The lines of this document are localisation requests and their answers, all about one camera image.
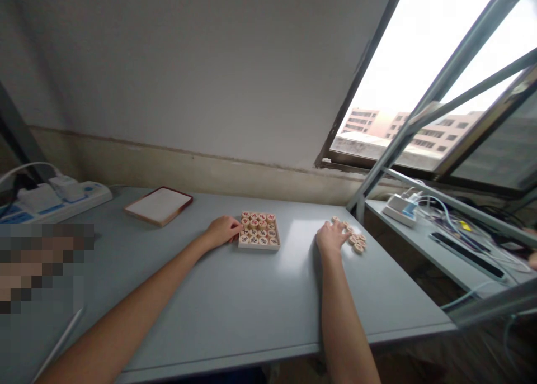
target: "cable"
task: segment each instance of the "cable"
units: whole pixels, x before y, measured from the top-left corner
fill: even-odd
[[[11,169],[9,172],[7,172],[2,177],[0,177],[0,186],[13,173],[18,172],[19,170],[26,169],[28,166],[34,166],[34,165],[38,165],[38,164],[44,164],[44,165],[50,166],[50,167],[52,167],[54,169],[54,173],[56,173],[56,176],[58,176],[58,177],[63,176],[63,174],[60,172],[60,170],[56,166],[54,166],[52,163],[48,163],[48,162],[31,162],[31,163],[26,163],[24,165],[15,167],[14,169]]]
[[[531,273],[531,269],[526,265],[524,264],[522,261],[519,261],[517,260],[516,258],[513,258],[511,257],[510,255],[502,252],[497,246],[496,244],[492,243],[491,240],[487,240],[488,244],[490,246],[492,246],[493,248],[495,248],[501,255],[503,255],[505,258],[498,258],[498,257],[494,257],[492,256],[491,254],[488,254],[487,252],[484,252],[481,248],[479,247],[476,247],[476,241],[472,238],[470,238],[469,236],[466,235],[466,233],[464,233],[463,231],[461,231],[458,227],[456,227],[454,224],[453,224],[453,221],[451,220],[451,217],[450,217],[450,213],[448,211],[448,208],[445,206],[445,204],[439,200],[438,198],[436,197],[433,197],[433,196],[422,196],[420,197],[420,200],[423,199],[423,198],[432,198],[436,201],[438,201],[438,203],[442,206],[442,208],[444,209],[444,213],[446,215],[446,221],[447,223],[451,226],[451,228],[453,229],[453,231],[455,233],[458,233],[460,235],[460,239],[465,242],[468,246],[470,246],[472,249],[474,249],[475,251],[477,251],[479,254],[483,254],[485,255],[487,258],[490,258],[491,260],[494,261],[494,263],[501,268],[500,264],[498,263],[498,261],[500,261],[502,263],[502,265],[504,267],[507,267],[507,268],[511,268],[517,272],[521,272],[521,273]],[[520,270],[520,269],[517,269],[517,268],[514,268],[513,266],[511,265],[506,265],[506,264],[517,264],[517,265],[520,265],[522,266],[524,269],[523,270]],[[509,272],[509,271],[505,271],[515,282],[518,283],[518,280]]]
[[[17,194],[20,189],[25,188],[27,190],[33,190],[37,188],[37,184],[35,181],[28,176],[26,173],[17,173],[15,175],[15,179],[13,180],[13,187],[11,188],[11,199],[9,204],[3,209],[2,213],[0,214],[0,219],[2,219],[4,216],[7,215],[7,213],[10,211],[11,207],[17,200]]]
[[[483,286],[486,286],[490,283],[497,283],[498,285],[503,285],[503,286],[506,286],[506,287],[509,287],[509,285],[506,285],[505,283],[502,283],[502,282],[496,282],[496,281],[487,281],[487,282],[483,282],[481,285],[478,285],[476,287],[474,287],[471,291],[469,291],[466,295],[464,296],[461,296],[460,298],[458,298],[457,300],[454,300],[452,301],[451,303],[448,303],[444,306],[441,306],[440,308],[442,310],[445,310],[445,309],[448,309],[452,306],[455,306],[459,303],[461,303],[462,301],[466,300],[468,297],[470,297],[471,295],[473,295],[474,293],[476,293],[479,289],[481,289]]]
[[[460,236],[460,240],[461,240],[462,242],[464,242],[466,245],[468,245],[471,249],[473,249],[474,251],[476,251],[477,253],[479,253],[479,254],[484,254],[484,255],[488,256],[488,253],[484,252],[484,251],[483,251],[482,249],[480,249],[480,248],[476,248],[476,246],[474,245],[474,243],[471,242],[471,240],[473,240],[473,239],[467,237],[467,236],[464,234],[464,232],[462,232],[461,230],[459,230],[459,229],[453,224],[453,222],[451,221],[451,217],[449,216],[448,208],[445,206],[445,204],[444,204],[441,200],[439,200],[438,198],[433,197],[433,196],[422,196],[422,197],[420,197],[420,199],[422,199],[422,198],[432,198],[433,200],[438,201],[438,203],[439,203],[439,204],[442,206],[442,208],[444,209],[444,213],[445,213],[445,215],[446,215],[446,221],[447,221],[447,223],[451,226],[451,228],[453,229],[453,232],[459,234],[459,236]],[[510,273],[509,271],[507,271],[506,269],[502,268],[502,266],[499,264],[499,262],[496,261],[496,257],[492,257],[492,256],[489,256],[489,257],[491,257],[492,262],[494,262],[494,264],[496,264],[496,266],[497,266],[499,269],[501,269],[502,271],[504,271],[505,273],[507,273],[507,274],[511,277],[511,279],[512,279],[514,282],[518,283],[518,280],[513,276],[513,274]]]

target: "plug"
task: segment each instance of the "plug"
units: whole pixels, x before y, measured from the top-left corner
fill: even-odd
[[[74,178],[65,176],[53,177],[49,180],[58,195],[68,202],[74,202],[85,198],[84,191],[78,181]]]
[[[58,205],[62,200],[49,184],[39,184],[37,188],[22,188],[18,191],[17,198],[33,212],[39,213]]]

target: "power adapter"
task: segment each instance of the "power adapter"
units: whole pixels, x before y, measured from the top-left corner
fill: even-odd
[[[52,184],[58,195],[67,202],[75,202],[86,198],[80,184],[72,177],[63,174],[49,179],[49,182]]]

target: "glass pane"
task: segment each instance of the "glass pane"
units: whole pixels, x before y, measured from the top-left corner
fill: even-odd
[[[536,47],[537,0],[520,0],[464,70],[442,102],[451,101]],[[416,134],[409,146],[420,146],[437,156],[440,155],[436,164],[439,163],[519,74],[500,82],[458,107],[451,114],[429,124],[420,131],[420,134]]]
[[[331,149],[378,159],[489,1],[400,0]],[[397,163],[433,169],[426,145]]]
[[[537,178],[537,93],[455,170],[453,176],[525,190]]]

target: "table edge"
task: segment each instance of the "table edge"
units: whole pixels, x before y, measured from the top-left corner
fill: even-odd
[[[423,327],[408,328],[397,331],[388,331],[378,334],[368,335],[370,345],[391,342],[394,340],[416,338],[431,334],[447,333],[456,331],[454,323],[441,323]],[[321,344],[313,343],[297,345],[287,348],[262,350],[259,352],[232,355],[214,359],[205,359],[193,362],[177,363],[167,366],[158,366],[145,369],[134,369],[123,371],[117,378],[117,384],[133,384],[149,380],[160,380],[164,378],[175,378],[188,376],[196,373],[216,372],[225,369],[241,366],[251,366],[255,364],[268,363],[282,359],[306,356],[321,351]]]

